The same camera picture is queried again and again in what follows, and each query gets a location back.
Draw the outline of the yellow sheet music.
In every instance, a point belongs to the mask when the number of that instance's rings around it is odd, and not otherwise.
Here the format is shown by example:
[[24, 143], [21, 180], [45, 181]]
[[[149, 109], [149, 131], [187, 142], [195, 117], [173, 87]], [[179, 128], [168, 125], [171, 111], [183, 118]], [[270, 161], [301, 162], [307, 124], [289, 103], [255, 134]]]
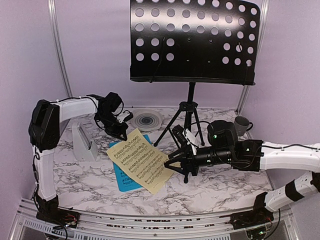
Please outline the yellow sheet music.
[[152, 146], [139, 129], [107, 151], [108, 157], [133, 181], [155, 195], [174, 171], [165, 167], [168, 155]]

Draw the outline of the white metronome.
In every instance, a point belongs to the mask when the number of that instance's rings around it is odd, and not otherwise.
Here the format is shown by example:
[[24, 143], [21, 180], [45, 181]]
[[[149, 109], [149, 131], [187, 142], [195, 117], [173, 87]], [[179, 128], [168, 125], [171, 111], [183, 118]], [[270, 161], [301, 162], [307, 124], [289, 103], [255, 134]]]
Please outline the white metronome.
[[87, 129], [80, 123], [72, 124], [73, 153], [79, 162], [95, 162], [98, 146]]

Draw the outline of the blue sheet music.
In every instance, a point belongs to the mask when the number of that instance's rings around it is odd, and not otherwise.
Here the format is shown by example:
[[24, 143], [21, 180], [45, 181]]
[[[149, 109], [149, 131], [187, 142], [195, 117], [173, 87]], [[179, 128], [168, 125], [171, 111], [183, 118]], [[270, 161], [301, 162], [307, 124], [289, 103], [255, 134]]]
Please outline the blue sheet music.
[[129, 192], [141, 189], [142, 186], [132, 180], [121, 168], [113, 163], [113, 169], [116, 177], [117, 186], [120, 192]]

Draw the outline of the black music stand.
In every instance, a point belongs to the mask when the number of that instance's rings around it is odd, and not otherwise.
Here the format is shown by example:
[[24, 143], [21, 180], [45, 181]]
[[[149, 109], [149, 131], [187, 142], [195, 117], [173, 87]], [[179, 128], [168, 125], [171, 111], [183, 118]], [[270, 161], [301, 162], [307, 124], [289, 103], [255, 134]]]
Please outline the black music stand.
[[187, 82], [189, 128], [196, 83], [255, 84], [260, 15], [245, 0], [132, 0], [130, 79]]

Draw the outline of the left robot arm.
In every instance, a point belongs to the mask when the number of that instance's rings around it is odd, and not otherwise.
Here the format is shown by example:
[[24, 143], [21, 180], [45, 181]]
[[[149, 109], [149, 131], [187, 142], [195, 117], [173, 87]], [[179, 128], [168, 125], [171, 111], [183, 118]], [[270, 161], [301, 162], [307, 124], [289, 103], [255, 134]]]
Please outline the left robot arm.
[[116, 139], [127, 140], [127, 121], [133, 113], [122, 109], [121, 97], [114, 92], [107, 96], [89, 94], [63, 100], [37, 102], [28, 127], [33, 151], [33, 174], [36, 181], [35, 197], [38, 203], [59, 202], [54, 185], [53, 158], [60, 141], [60, 124], [70, 119], [93, 115], [97, 127]]

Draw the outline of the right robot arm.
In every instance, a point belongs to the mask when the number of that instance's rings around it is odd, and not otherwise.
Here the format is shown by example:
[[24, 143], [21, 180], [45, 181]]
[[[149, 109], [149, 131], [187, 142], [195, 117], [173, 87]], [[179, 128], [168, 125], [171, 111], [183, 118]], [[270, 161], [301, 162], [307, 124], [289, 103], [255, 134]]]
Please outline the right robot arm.
[[175, 128], [181, 147], [169, 155], [164, 166], [184, 175], [196, 176], [199, 168], [228, 164], [239, 171], [305, 170], [285, 186], [263, 192], [255, 198], [247, 219], [258, 224], [267, 214], [320, 191], [320, 145], [276, 144], [263, 140], [240, 141], [233, 122], [215, 120], [207, 126], [209, 147], [198, 147], [196, 137], [180, 125]]

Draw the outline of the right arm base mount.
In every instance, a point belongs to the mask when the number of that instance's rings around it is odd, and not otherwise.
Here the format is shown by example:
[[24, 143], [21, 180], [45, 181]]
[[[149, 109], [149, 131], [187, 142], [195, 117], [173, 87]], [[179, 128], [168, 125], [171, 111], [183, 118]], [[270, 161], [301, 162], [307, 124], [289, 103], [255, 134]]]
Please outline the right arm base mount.
[[273, 212], [266, 208], [266, 195], [267, 192], [263, 192], [255, 198], [252, 210], [230, 215], [229, 223], [233, 226], [234, 230], [253, 227], [274, 220]]

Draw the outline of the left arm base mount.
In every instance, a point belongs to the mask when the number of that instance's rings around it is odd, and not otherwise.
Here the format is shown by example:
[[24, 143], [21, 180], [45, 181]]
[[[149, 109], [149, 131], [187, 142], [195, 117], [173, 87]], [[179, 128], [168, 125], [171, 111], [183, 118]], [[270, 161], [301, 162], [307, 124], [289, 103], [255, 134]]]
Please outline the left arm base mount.
[[77, 227], [80, 213], [70, 209], [59, 208], [57, 195], [51, 200], [44, 200], [36, 194], [33, 200], [37, 207], [37, 219], [59, 226]]

